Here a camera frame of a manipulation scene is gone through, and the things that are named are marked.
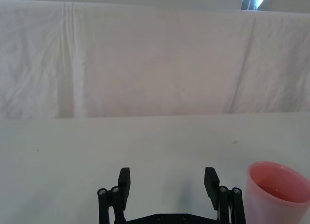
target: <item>plastic cup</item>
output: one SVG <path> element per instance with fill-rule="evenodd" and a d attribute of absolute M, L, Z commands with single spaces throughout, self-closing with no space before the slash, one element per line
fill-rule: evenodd
<path fill-rule="evenodd" d="M 287 166 L 257 162 L 248 168 L 247 224 L 298 224 L 310 205 L 310 182 Z"/>

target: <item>cup rim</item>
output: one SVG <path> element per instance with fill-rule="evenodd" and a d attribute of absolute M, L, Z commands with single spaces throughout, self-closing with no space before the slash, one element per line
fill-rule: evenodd
<path fill-rule="evenodd" d="M 281 167 L 285 170 L 287 170 L 289 173 L 292 173 L 296 176 L 298 176 L 299 180 L 302 180 L 308 187 L 309 191 L 310 191 L 310 182 L 303 176 L 301 175 L 300 173 L 298 173 L 297 171 L 289 168 L 288 166 L 285 166 L 283 164 L 278 164 L 278 163 L 275 163 L 275 162 L 270 162 L 270 161 L 258 161 L 258 162 L 255 162 L 255 163 L 252 163 L 249 167 L 248 167 L 248 178 L 250 180 L 250 182 L 253 184 L 253 186 L 261 191 L 263 193 L 264 196 L 266 196 L 268 199 L 272 199 L 273 201 L 276 201 L 278 203 L 281 203 L 282 205 L 286 205 L 286 206 L 290 206 L 290 207 L 307 207 L 310 205 L 310 197 L 308 198 L 308 201 L 305 201 L 305 202 L 291 202 L 291 201 L 286 201 L 286 200 L 283 200 L 281 198 L 278 198 L 276 196 L 273 196 L 271 194 L 269 194 L 268 192 L 266 192 L 264 189 L 262 189 L 261 187 L 259 187 L 253 180 L 251 174 L 250 174 L 250 171 L 251 169 L 253 169 L 255 166 L 257 166 L 258 164 L 269 164 L 270 166 L 276 166 L 276 167 Z"/>

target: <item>white backdrop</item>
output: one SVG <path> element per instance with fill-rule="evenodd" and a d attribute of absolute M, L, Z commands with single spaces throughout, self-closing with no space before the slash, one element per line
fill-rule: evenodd
<path fill-rule="evenodd" d="M 0 1 L 0 118 L 310 111 L 310 15 Z"/>

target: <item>white tablecloth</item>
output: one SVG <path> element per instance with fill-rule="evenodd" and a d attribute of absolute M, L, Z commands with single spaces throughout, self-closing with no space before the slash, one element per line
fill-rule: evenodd
<path fill-rule="evenodd" d="M 0 119 L 310 111 L 310 15 L 0 0 Z"/>

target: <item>bolt head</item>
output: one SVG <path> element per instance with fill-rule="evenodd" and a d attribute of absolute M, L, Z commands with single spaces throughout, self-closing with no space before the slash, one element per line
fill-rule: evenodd
<path fill-rule="evenodd" d="M 226 192 L 227 189 L 225 189 L 224 187 L 221 187 L 221 188 L 220 188 L 220 191 L 221 191 L 221 192 Z"/>
<path fill-rule="evenodd" d="M 113 189 L 112 189 L 112 192 L 114 192 L 114 193 L 117 193 L 118 191 L 119 191 L 118 188 L 113 188 Z"/>
<path fill-rule="evenodd" d="M 236 194 L 241 194 L 241 191 L 240 191 L 239 189 L 234 189 L 233 191 L 234 191 L 234 193 L 236 193 Z"/>
<path fill-rule="evenodd" d="M 106 193 L 106 190 L 105 190 L 105 189 L 102 189 L 102 190 L 100 190 L 98 193 L 99 193 L 99 195 L 103 195 L 103 194 Z"/>

